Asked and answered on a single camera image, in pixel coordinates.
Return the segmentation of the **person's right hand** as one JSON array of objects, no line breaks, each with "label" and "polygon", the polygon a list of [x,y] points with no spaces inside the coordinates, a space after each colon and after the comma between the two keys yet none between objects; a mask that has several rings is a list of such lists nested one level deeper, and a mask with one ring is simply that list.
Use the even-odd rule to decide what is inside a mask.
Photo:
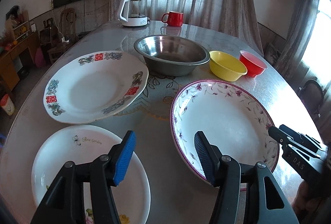
[{"label": "person's right hand", "polygon": [[313,191],[306,181],[299,185],[292,209],[299,223],[330,223],[330,195]]}]

